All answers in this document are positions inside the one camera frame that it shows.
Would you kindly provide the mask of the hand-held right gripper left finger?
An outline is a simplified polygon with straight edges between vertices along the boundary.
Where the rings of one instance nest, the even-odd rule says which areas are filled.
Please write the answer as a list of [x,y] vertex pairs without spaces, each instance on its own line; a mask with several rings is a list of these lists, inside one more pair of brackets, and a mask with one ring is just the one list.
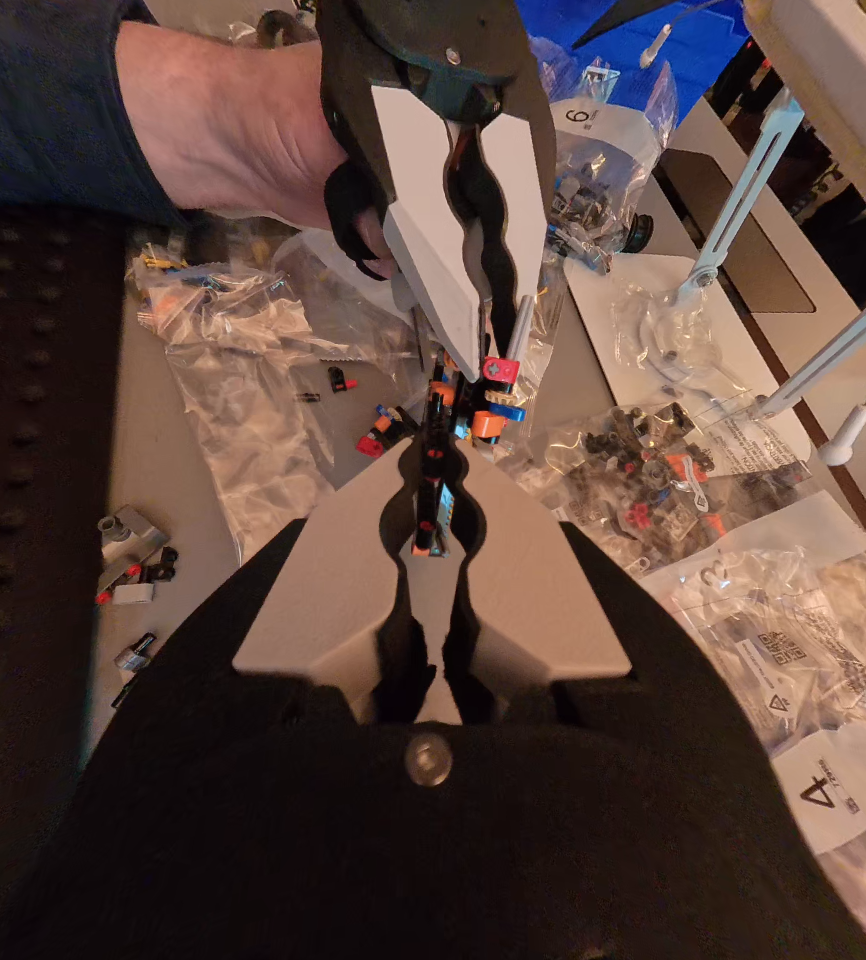
[[361,721],[420,712],[420,624],[403,548],[419,444],[400,441],[312,511],[232,665],[340,690]]

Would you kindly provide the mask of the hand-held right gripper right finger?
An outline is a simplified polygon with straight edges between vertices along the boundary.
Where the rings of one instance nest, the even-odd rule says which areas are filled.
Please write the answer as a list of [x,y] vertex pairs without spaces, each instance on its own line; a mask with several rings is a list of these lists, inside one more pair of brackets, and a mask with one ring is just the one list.
[[451,695],[489,722],[525,693],[617,680],[631,661],[554,514],[467,442],[451,443]]

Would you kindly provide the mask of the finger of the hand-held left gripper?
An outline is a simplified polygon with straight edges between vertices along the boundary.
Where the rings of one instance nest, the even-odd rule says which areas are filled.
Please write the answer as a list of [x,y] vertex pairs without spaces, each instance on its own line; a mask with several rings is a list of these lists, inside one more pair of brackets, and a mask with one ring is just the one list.
[[556,135],[550,111],[530,119],[502,112],[475,130],[470,200],[482,233],[479,266],[489,294],[495,354],[521,359],[535,308]]
[[483,228],[451,203],[448,174],[478,126],[439,116],[402,87],[373,84],[371,100],[394,198],[382,231],[399,270],[452,360],[470,382],[482,374],[492,292],[482,268]]

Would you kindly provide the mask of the multicoloured lego assembly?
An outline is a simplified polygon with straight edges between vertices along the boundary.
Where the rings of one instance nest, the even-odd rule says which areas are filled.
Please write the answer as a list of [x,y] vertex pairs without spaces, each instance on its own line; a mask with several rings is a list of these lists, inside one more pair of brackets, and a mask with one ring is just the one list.
[[517,385],[536,299],[535,294],[523,296],[505,355],[488,355],[476,382],[467,381],[447,350],[438,348],[418,432],[414,556],[446,558],[450,553],[454,495],[445,478],[450,441],[479,441],[492,447],[506,426],[526,418],[526,402]]

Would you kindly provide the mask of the person's left forearm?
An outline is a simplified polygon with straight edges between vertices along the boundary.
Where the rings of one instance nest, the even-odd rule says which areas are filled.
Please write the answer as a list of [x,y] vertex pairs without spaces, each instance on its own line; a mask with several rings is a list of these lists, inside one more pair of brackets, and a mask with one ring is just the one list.
[[115,45],[126,22],[156,24],[144,2],[0,2],[0,207],[185,222],[123,102]]

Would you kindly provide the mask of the white-banded clear lego bag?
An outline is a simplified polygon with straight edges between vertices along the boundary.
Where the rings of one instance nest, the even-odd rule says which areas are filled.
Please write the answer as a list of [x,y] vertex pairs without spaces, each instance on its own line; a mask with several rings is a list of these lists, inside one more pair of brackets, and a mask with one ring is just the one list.
[[679,118],[670,67],[638,110],[609,102],[619,72],[600,58],[580,68],[551,40],[532,36],[530,44],[556,134],[547,246],[606,275]]
[[866,725],[866,533],[819,491],[642,578],[771,753]]
[[866,722],[819,729],[772,765],[807,846],[866,930]]

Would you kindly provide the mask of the small red black lego subassembly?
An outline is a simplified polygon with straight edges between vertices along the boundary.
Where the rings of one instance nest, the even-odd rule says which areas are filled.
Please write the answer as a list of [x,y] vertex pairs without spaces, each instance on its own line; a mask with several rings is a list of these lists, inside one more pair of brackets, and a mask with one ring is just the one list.
[[420,424],[403,406],[375,407],[376,419],[356,442],[355,449],[371,459],[378,459],[404,439],[412,439]]

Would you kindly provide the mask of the large dark grey lego liftarm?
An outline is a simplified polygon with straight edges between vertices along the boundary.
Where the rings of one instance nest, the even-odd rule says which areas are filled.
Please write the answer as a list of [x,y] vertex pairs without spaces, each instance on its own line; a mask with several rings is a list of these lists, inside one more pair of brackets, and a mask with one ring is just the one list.
[[130,506],[102,517],[96,526],[105,567],[127,560],[144,562],[169,543],[168,534]]

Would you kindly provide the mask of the person's left hand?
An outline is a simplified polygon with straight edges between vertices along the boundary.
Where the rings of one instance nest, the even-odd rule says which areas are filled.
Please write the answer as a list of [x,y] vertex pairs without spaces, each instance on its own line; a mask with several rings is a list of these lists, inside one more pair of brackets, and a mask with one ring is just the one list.
[[347,156],[323,112],[318,42],[253,49],[127,21],[115,62],[139,148],[177,208],[329,226],[326,182]]

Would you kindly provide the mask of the white printed sheet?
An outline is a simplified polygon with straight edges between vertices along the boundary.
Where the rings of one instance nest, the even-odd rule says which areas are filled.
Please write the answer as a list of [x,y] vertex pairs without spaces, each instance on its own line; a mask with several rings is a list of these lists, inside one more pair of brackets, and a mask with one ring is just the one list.
[[714,337],[725,364],[749,386],[749,392],[727,406],[715,406],[701,394],[670,390],[654,373],[619,363],[615,354],[611,307],[622,288],[636,285],[653,293],[681,287],[693,267],[689,257],[670,254],[617,254],[611,269],[599,274],[581,263],[566,261],[566,276],[580,318],[592,343],[609,389],[620,406],[664,406],[679,402],[704,439],[716,449],[720,474],[771,470],[795,461],[808,462],[811,440],[792,411],[758,418],[754,406],[778,386],[758,347],[720,283],[701,289],[712,314]]

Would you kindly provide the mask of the clear bag black orange parts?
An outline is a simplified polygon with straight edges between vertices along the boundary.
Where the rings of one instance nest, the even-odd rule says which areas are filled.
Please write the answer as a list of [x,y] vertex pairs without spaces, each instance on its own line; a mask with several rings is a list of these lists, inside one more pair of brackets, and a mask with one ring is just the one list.
[[634,579],[812,492],[805,463],[746,411],[615,406],[548,432],[511,478]]

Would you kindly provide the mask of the empty clear zip bag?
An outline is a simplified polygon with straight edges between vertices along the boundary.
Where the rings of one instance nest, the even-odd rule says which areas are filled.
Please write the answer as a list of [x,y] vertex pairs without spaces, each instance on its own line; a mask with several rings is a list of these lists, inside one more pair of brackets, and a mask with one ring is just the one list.
[[[313,336],[290,349],[257,355],[213,346],[170,346],[162,339],[184,412],[211,475],[237,559],[244,564],[288,522],[309,514],[335,486],[341,412],[358,403],[410,407],[426,378],[409,318],[370,300],[300,238],[266,269],[283,273]],[[333,393],[327,367],[358,387]],[[296,402],[298,392],[321,402]]]

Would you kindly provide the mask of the clear bag of mixed parts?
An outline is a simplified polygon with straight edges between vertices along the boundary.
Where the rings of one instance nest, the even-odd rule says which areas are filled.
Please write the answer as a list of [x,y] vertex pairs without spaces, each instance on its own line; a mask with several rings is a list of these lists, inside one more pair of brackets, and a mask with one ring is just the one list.
[[513,386],[513,405],[524,414],[524,419],[509,421],[503,429],[494,447],[496,462],[514,454],[537,451],[555,422],[550,405],[554,400],[551,364],[568,292],[567,281],[557,275],[544,282],[535,296],[531,326],[519,351],[520,369]]

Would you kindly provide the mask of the light grey connector red pin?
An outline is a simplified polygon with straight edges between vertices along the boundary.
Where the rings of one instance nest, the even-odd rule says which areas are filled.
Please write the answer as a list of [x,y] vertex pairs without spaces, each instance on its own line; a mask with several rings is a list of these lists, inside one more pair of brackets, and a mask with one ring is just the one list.
[[153,600],[154,592],[155,586],[148,568],[141,563],[133,563],[109,584],[99,588],[94,603],[98,607],[145,604]]

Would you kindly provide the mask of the blue plastic bin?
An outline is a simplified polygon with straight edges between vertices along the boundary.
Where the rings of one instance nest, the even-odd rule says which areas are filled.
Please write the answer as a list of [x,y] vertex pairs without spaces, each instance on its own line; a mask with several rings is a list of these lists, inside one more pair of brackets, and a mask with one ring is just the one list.
[[608,102],[646,108],[664,64],[675,84],[679,119],[704,98],[749,38],[741,2],[675,2],[596,37],[578,51],[571,44],[613,1],[518,1],[527,29],[564,49],[584,68],[600,59],[618,72]]

